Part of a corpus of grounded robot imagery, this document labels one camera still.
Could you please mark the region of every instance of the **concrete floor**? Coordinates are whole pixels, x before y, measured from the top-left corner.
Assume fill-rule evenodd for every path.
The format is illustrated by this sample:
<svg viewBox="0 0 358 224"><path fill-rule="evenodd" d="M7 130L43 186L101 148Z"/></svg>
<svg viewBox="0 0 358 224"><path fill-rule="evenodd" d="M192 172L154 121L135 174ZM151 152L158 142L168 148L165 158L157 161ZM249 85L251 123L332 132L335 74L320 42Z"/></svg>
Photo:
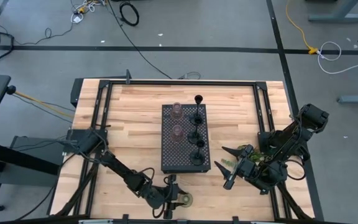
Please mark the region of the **concrete floor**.
<svg viewBox="0 0 358 224"><path fill-rule="evenodd" d="M285 3L273 1L284 48L304 49L300 33L285 17ZM277 48L265 1L153 0L133 1L133 4L139 10L140 23L137 27L124 25L124 29L138 46ZM117 11L118 4L113 6ZM307 21L308 13L327 12L335 6L335 3L292 1L290 14L304 28L312 46L320 47L330 40L343 49L354 50L354 45L358 46L358 23L311 24ZM0 16L0 25L19 42L36 41L44 36L47 27L54 34L67 30L70 8L69 0L9 0ZM358 5L353 11L358 13ZM72 32L39 45L130 46L130 43L109 11L97 7L96 12L86 14ZM278 54L144 52L144 55L172 77L197 71L202 79L284 79ZM299 106L313 103L331 114L326 130L315 135L308 144L324 218L358 223L358 105L336 103L339 95L358 94L358 68L340 75L327 75L319 69L315 55L287 55L287 60ZM336 71L357 63L358 56L343 56L323 66ZM11 84L19 91L63 106L70 106L70 90L75 78L123 75L127 68L134 78L164 78L137 52L17 50L0 61L0 74L10 75ZM68 123L11 96L6 96L0 105L2 145L9 145L15 135L55 138L63 135L68 127ZM0 221L28 212L48 190L46 187L3 186L0 203L7 208L0 212ZM44 203L29 217L44 217L46 209L47 203Z"/></svg>

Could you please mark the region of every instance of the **yellow cable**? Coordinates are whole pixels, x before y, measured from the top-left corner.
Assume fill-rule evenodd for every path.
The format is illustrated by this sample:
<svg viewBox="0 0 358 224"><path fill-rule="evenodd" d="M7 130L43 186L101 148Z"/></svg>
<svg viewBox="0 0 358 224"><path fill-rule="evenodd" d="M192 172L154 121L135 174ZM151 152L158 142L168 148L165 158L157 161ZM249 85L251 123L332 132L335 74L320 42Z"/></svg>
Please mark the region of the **yellow cable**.
<svg viewBox="0 0 358 224"><path fill-rule="evenodd" d="M285 14L287 15L288 20L292 23L293 26L295 26L301 33L303 36L303 42L306 44L306 46L309 48L309 54L315 54L317 53L318 49L315 47L311 47L308 42L306 41L306 37L305 37L305 33L303 32L303 29L301 27L298 27L290 18L290 16L288 15L288 5L290 4L291 0L287 1L287 5L285 6Z"/></svg>
<svg viewBox="0 0 358 224"><path fill-rule="evenodd" d="M61 111L59 111L59 110L56 110L55 108L53 108L53 107L51 107L51 106L49 106L49 105L43 103L43 102L40 101L40 100L37 100L37 99L35 99L35 98L31 97L31 96L27 96L26 94L19 93L18 91L16 91L15 94L18 95L18 96L24 97L24 98L26 98L26 99L28 99L28 100L35 101L35 102L41 104L42 106L53 110L54 112L56 112L56 113L58 113L58 114L61 114L61 115L63 115L63 116L67 116L67 117L69 117L69 118L74 118L73 115L66 114L66 113L64 113L64 112L61 112Z"/></svg>

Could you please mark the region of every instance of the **black perforated board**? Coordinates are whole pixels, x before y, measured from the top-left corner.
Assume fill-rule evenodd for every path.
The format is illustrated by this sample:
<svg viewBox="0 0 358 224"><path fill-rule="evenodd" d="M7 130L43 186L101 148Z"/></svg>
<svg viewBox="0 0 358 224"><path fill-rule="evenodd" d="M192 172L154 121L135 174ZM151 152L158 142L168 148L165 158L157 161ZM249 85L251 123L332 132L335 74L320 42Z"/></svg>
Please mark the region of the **black perforated board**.
<svg viewBox="0 0 358 224"><path fill-rule="evenodd" d="M187 134L195 130L189 117L196 113L197 105L182 105L183 118L175 121L171 119L172 105L162 105L161 125L161 170L164 174L207 172L211 169L211 157L209 155L208 124L206 119L206 107L200 105L198 114L203 118L203 124L198 127L198 132L205 141L201 151L205 155L205 162L200 166L194 166L190 162L190 153L197 147L187 140ZM180 142L171 140L171 131L174 125L179 124L185 132L185 138Z"/></svg>

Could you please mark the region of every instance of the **white cable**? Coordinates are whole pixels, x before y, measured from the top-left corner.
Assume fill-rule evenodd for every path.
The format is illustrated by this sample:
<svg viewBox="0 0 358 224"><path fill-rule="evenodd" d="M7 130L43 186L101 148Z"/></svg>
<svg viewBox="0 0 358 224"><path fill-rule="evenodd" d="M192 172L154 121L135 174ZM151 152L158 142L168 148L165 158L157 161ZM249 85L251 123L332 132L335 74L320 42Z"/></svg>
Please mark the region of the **white cable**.
<svg viewBox="0 0 358 224"><path fill-rule="evenodd" d="M335 45L335 46L339 49L339 55L338 55L338 57L333 58L333 59L330 59L330 58L327 58L327 57L325 57L325 56L323 55L323 47L324 47L326 44L333 44L333 45ZM320 66L320 68L322 69L323 72L325 72L325 73L327 73L327 74L330 74L330 75L339 74L339 73L346 72L346 71L348 71L348 70L350 70L350 69L353 69L353 68L357 68L357 67L358 67L358 65L355 65L355 66L352 66L352 67L350 67L350 68L347 68L347 69L345 69L345 70L338 71L338 72L327 72L325 69L323 69L323 66L321 66L321 63L320 63L320 58L325 59L325 60L330 61L330 62L333 62L333 61L338 60L338 59L341 57L341 54L342 54L342 49L341 49L341 47L340 47L337 43L332 42L332 41L328 41L328 42L323 43L322 46L320 47L320 51L317 51L317 54L318 54L318 55L317 55L318 65Z"/></svg>
<svg viewBox="0 0 358 224"><path fill-rule="evenodd" d="M81 7L88 8L89 11L94 12L94 6L98 6L98 5L101 5L101 3L96 3L94 0L90 0L90 1L84 0L83 4L77 6L75 8L74 12L77 12L78 9L81 8ZM71 15L71 18L70 18L71 23L75 23L75 24L80 23L84 19L84 15L82 13L79 13L79 14L76 15L76 14L74 14L74 12L73 12L73 14ZM78 16L78 18L80 20L75 21L73 19L74 16Z"/></svg>

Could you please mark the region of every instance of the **wooden tabletop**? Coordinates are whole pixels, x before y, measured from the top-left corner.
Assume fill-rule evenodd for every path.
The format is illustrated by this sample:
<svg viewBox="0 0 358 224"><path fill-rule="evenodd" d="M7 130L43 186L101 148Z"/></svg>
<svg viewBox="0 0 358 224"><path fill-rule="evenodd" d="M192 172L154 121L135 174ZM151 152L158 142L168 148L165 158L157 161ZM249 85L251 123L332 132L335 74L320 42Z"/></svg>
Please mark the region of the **wooden tabletop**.
<svg viewBox="0 0 358 224"><path fill-rule="evenodd" d="M84 80L73 129L89 128L98 83L98 79ZM283 129L291 123L283 83L267 82L267 86L275 128ZM257 147L259 125L252 87L131 84L114 85L112 88L108 113L108 125L111 127L107 128L109 150L130 169L153 167L156 172L154 185L164 186L165 174L160 170L161 105L174 102L191 104L198 94L203 96L207 109L211 161L235 161L221 149L222 146L236 148L252 144ZM259 95L262 111L265 112L262 93ZM101 105L104 105L105 96L106 90ZM269 130L265 113L264 121L266 130ZM76 190L82 161L80 156L75 156L62 168L51 214L58 212ZM189 208L178 207L174 210L173 219L231 220L233 216L238 216L240 220L273 220L268 195L259 195L257 188L241 179L236 180L232 190L223 189L222 174L213 163L211 166L207 173L178 174L179 186L191 193L194 201ZM300 177L303 170L291 162L288 163L288 173ZM287 188L304 212L313 217L306 180L288 178ZM85 211L87 192L88 189L84 193L81 213ZM277 196L280 214L284 217L279 191ZM153 219L152 209L144 199L137 198L127 189L113 171L99 166L91 217L122 218L125 213L129 214L130 219Z"/></svg>

